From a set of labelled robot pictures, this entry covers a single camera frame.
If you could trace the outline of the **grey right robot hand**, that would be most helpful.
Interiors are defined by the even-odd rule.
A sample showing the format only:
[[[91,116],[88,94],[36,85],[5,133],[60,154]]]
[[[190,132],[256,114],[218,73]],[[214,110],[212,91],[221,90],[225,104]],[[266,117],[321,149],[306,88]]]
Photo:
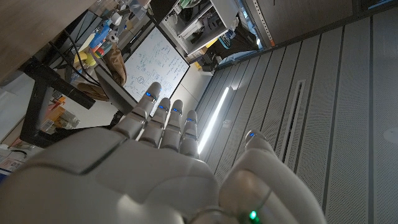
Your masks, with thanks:
[[[111,129],[73,134],[1,183],[2,223],[325,223],[309,188],[252,130],[218,182],[199,158],[197,114],[153,83]]]

